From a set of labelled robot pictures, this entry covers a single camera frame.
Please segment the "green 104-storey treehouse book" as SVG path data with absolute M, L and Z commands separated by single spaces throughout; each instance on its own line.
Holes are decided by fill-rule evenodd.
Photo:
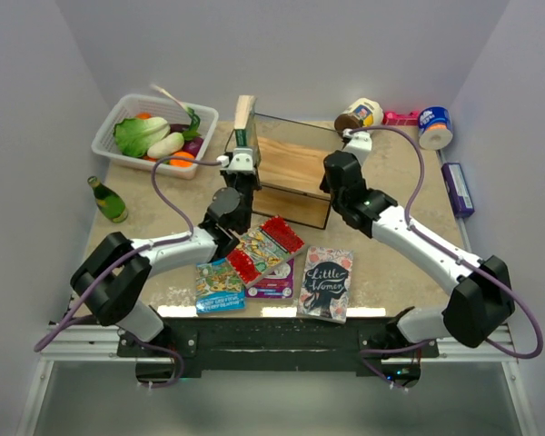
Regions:
M 253 159 L 260 159 L 260 150 L 255 124 L 255 95 L 240 95 L 234 115 L 234 136 L 238 147 L 251 148 Z

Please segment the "black wire wooden shelf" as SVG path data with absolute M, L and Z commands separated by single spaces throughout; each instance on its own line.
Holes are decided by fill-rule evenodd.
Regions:
M 262 189 L 253 194 L 253 213 L 325 229 L 331 206 L 330 195 L 320 189 L 323 159 L 342 148 L 332 122 L 266 114 L 257 114 L 254 121 Z

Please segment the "red treehouse book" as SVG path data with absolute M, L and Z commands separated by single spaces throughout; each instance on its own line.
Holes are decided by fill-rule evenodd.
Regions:
M 305 247 L 305 241 L 289 224 L 274 216 L 244 234 L 226 260 L 248 289 Z

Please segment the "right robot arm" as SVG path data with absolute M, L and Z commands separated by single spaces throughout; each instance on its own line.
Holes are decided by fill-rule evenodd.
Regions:
M 449 296 L 444 307 L 411 307 L 399 313 L 375 339 L 378 347 L 405 357 L 419 342 L 452 337 L 475 348 L 514 313 L 515 303 L 504 290 L 510 285 L 504 261 L 496 256 L 482 260 L 420 223 L 407 221 L 393 198 L 367 187 L 353 154 L 329 154 L 323 167 L 322 190 L 344 222 L 401 253 Z

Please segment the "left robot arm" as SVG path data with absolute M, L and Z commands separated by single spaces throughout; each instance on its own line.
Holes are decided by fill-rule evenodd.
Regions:
M 150 356 L 170 345 L 169 327 L 140 300 L 146 281 L 187 265 L 219 261 L 233 251 L 251 226 L 258 172 L 226 171 L 226 186 L 213 195 L 203 221 L 185 233 L 135 240 L 107 235 L 75 271 L 71 287 L 103 326 L 116 325 L 138 339 Z

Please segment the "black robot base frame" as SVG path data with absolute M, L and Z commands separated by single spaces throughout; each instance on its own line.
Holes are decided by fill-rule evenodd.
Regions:
M 350 318 L 344 324 L 313 318 L 167 318 L 169 331 L 155 345 L 178 352 L 184 364 L 149 350 L 123 334 L 121 358 L 136 360 L 141 382 L 164 382 L 180 372 L 199 378 L 208 371 L 353 372 L 411 387 L 421 376 L 421 360 L 439 355 L 436 341 L 405 351 L 404 343 L 381 345 L 391 317 Z

